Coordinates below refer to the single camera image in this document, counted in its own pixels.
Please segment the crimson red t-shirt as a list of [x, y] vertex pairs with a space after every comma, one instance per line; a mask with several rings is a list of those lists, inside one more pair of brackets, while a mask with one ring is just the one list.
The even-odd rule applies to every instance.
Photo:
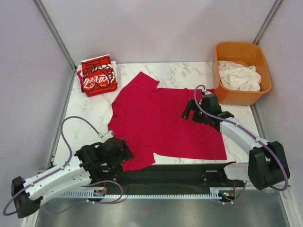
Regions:
[[159, 88], [158, 83], [140, 72], [112, 103], [108, 128], [126, 141], [134, 155], [122, 164], [123, 170], [136, 171], [154, 164], [154, 154], [226, 160], [220, 132], [181, 117], [194, 90]]

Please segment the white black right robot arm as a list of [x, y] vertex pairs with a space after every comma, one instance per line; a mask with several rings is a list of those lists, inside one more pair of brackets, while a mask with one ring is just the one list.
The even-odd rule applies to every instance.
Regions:
[[217, 174], [217, 181], [222, 186], [228, 186], [234, 180], [250, 182], [256, 189], [268, 187], [284, 191], [288, 188], [290, 172], [283, 145], [278, 142], [257, 136], [244, 127], [228, 111], [222, 111], [215, 94], [203, 94], [202, 99], [190, 99], [182, 113], [183, 119], [213, 127], [219, 133], [227, 136], [244, 150], [249, 160], [247, 163], [225, 163]]

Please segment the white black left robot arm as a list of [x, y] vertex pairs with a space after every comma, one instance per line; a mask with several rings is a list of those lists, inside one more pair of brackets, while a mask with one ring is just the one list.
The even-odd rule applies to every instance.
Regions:
[[87, 185], [99, 186], [109, 170], [134, 158], [124, 139], [112, 137], [105, 142], [85, 145], [68, 160], [39, 175], [12, 180], [11, 195], [18, 218], [25, 218], [56, 196]]

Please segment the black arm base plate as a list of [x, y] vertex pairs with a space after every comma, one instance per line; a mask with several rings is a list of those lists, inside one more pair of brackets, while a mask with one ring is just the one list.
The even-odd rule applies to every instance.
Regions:
[[152, 165], [138, 171], [123, 171], [121, 166], [86, 167], [92, 183], [110, 194], [190, 194], [208, 193], [211, 188], [243, 187], [244, 182], [229, 180], [220, 164]]

